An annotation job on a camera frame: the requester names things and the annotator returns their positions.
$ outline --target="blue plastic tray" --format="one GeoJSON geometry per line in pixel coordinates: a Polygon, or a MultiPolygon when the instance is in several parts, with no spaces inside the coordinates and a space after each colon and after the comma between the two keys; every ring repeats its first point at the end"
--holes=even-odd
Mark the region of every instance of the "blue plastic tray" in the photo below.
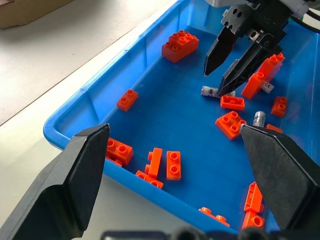
{"type": "MultiPolygon", "coordinates": [[[[219,99],[200,94],[203,85],[219,86],[223,73],[249,46],[247,39],[239,39],[226,62],[203,76],[205,55],[222,28],[224,10],[204,0],[177,1],[60,107],[43,131],[49,142],[63,149],[82,129],[110,123],[110,136],[132,146],[134,157],[124,168],[106,161],[106,175],[203,231],[235,233],[245,217],[253,173],[242,138],[230,141],[215,125],[229,111],[220,108],[219,99]],[[199,48],[173,64],[161,56],[161,46],[180,29],[196,35],[199,48]],[[117,101],[131,88],[139,93],[138,100],[128,112],[118,110],[117,101]],[[163,149],[158,178],[162,190],[135,176],[145,169],[154,147],[163,149]],[[166,180],[168,150],[181,152],[181,181],[166,180]],[[201,207],[224,216],[230,228],[199,212],[201,207]]],[[[252,123],[256,111],[265,111],[267,124],[282,128],[319,163],[319,36],[293,23],[286,31],[281,42],[286,59],[272,81],[275,89],[246,100],[239,115],[252,123]],[[288,98],[284,118],[269,114],[276,96],[288,98]]],[[[267,207],[262,215],[266,230],[277,229],[267,207]]]]}

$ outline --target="lego stud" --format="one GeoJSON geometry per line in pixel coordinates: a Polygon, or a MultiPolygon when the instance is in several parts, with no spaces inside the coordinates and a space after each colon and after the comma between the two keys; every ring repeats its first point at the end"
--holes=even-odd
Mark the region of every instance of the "lego stud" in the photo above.
{"type": "Polygon", "coordinates": [[[154,153],[153,153],[152,151],[149,152],[149,154],[148,154],[148,160],[149,160],[149,161],[151,161],[153,154],[154,154],[154,153]]]}
{"type": "Polygon", "coordinates": [[[224,222],[226,223],[227,222],[227,219],[223,216],[220,216],[220,215],[217,215],[216,218],[220,221],[220,222],[224,222]]]}
{"type": "Polygon", "coordinates": [[[265,77],[265,75],[262,72],[258,71],[257,78],[262,80],[262,79],[264,79],[264,77],[265,77]]]}
{"type": "Polygon", "coordinates": [[[284,110],[286,106],[284,104],[279,104],[277,107],[279,110],[284,110]]]}
{"type": "Polygon", "coordinates": [[[287,102],[287,99],[284,96],[282,96],[280,97],[280,101],[285,104],[287,102]]]}
{"type": "Polygon", "coordinates": [[[138,176],[139,178],[145,180],[145,176],[143,176],[141,173],[139,173],[137,176],[138,176]]]}
{"type": "Polygon", "coordinates": [[[122,103],[125,103],[126,101],[127,101],[127,98],[123,96],[123,97],[121,98],[121,102],[122,102],[122,103]]]}
{"type": "Polygon", "coordinates": [[[285,59],[284,55],[280,52],[276,58],[279,60],[279,61],[283,61],[285,59]]]}
{"type": "Polygon", "coordinates": [[[156,186],[157,188],[158,188],[158,186],[159,186],[156,181],[151,181],[150,183],[151,183],[153,186],[156,186]]]}
{"type": "Polygon", "coordinates": [[[120,154],[125,155],[127,153],[127,148],[125,145],[120,145],[118,151],[120,154]]]}
{"type": "Polygon", "coordinates": [[[247,122],[245,120],[240,120],[239,123],[238,123],[238,128],[241,129],[241,126],[243,124],[247,124],[247,122]]]}
{"type": "Polygon", "coordinates": [[[178,160],[178,154],[176,152],[170,153],[170,158],[172,161],[176,162],[178,160]]]}
{"type": "Polygon", "coordinates": [[[179,169],[176,165],[172,165],[170,167],[170,172],[173,174],[173,175],[176,175],[178,172],[179,172],[179,169]]]}
{"type": "Polygon", "coordinates": [[[238,113],[236,113],[235,111],[231,112],[231,118],[232,119],[237,119],[238,116],[239,116],[238,113]]]}
{"type": "Polygon", "coordinates": [[[118,160],[118,159],[115,160],[115,163],[117,163],[117,164],[119,164],[119,165],[121,165],[121,166],[122,166],[122,164],[123,164],[122,161],[120,161],[120,160],[118,160]]]}
{"type": "Polygon", "coordinates": [[[254,216],[253,218],[251,218],[251,223],[258,228],[262,227],[263,225],[263,221],[259,216],[254,216]]]}
{"type": "Polygon", "coordinates": [[[180,43],[184,44],[186,42],[186,39],[184,37],[179,38],[180,43]]]}
{"type": "Polygon", "coordinates": [[[108,140],[108,146],[109,149],[114,149],[116,147],[115,145],[115,141],[113,141],[112,139],[108,140]]]}
{"type": "Polygon", "coordinates": [[[134,94],[134,91],[132,91],[131,89],[129,89],[128,91],[126,91],[126,93],[131,97],[134,94]]]}
{"type": "Polygon", "coordinates": [[[233,124],[230,127],[230,131],[236,134],[239,131],[239,128],[237,127],[237,125],[233,124]]]}
{"type": "Polygon", "coordinates": [[[180,31],[178,32],[178,34],[179,34],[179,36],[184,36],[184,35],[185,35],[185,31],[180,30],[180,31]]]}
{"type": "Polygon", "coordinates": [[[173,50],[174,52],[177,52],[177,51],[179,50],[179,48],[178,48],[177,46],[173,46],[173,47],[172,47],[172,50],[173,50]]]}
{"type": "Polygon", "coordinates": [[[144,172],[146,174],[149,174],[149,170],[150,170],[150,165],[149,164],[145,165],[144,172]]]}
{"type": "Polygon", "coordinates": [[[172,38],[173,38],[173,39],[178,39],[178,33],[172,34],[172,38]]]}
{"type": "Polygon", "coordinates": [[[206,214],[211,214],[211,210],[209,208],[206,207],[202,207],[199,209],[199,211],[206,213],[206,214]]]}
{"type": "Polygon", "coordinates": [[[224,124],[228,124],[228,123],[230,122],[230,119],[229,119],[227,116],[224,116],[224,117],[222,118],[222,122],[223,122],[224,124]]]}
{"type": "Polygon", "coordinates": [[[265,209],[265,206],[263,204],[261,204],[259,213],[262,213],[264,211],[264,209],[265,209]]]}
{"type": "Polygon", "coordinates": [[[272,57],[270,57],[270,63],[274,66],[278,64],[276,55],[273,55],[272,57]]]}

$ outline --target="table surface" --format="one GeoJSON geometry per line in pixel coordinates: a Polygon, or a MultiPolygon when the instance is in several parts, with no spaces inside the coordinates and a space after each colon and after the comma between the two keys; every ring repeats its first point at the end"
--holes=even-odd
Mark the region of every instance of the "table surface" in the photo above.
{"type": "Polygon", "coordinates": [[[0,29],[0,125],[172,0],[74,0],[0,29]]]}
{"type": "MultiPolygon", "coordinates": [[[[43,126],[48,117],[144,32],[173,2],[141,22],[0,126],[0,226],[39,172],[61,152],[43,136],[43,126]]],[[[98,240],[106,230],[160,230],[170,233],[185,225],[187,223],[183,220],[104,175],[89,227],[82,239],[98,240]]]]}

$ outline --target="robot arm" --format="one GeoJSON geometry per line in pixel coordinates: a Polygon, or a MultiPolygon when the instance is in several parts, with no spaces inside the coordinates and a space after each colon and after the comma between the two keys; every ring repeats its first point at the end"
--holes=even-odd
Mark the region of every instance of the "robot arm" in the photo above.
{"type": "Polygon", "coordinates": [[[236,59],[223,75],[219,97],[242,85],[266,58],[282,51],[278,43],[286,35],[283,29],[291,16],[302,17],[309,10],[308,2],[319,4],[315,0],[206,1],[215,7],[232,6],[223,14],[221,23],[224,28],[206,55],[204,75],[208,76],[225,62],[238,38],[247,35],[252,41],[243,56],[236,59]]]}

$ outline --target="2x2 lego brick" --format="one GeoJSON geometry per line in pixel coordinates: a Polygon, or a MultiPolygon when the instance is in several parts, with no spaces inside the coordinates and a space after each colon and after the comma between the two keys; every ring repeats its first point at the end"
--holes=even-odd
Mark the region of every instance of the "2x2 lego brick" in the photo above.
{"type": "Polygon", "coordinates": [[[231,111],[215,121],[215,124],[230,140],[235,139],[241,134],[240,127],[246,123],[235,111],[231,111]]]}

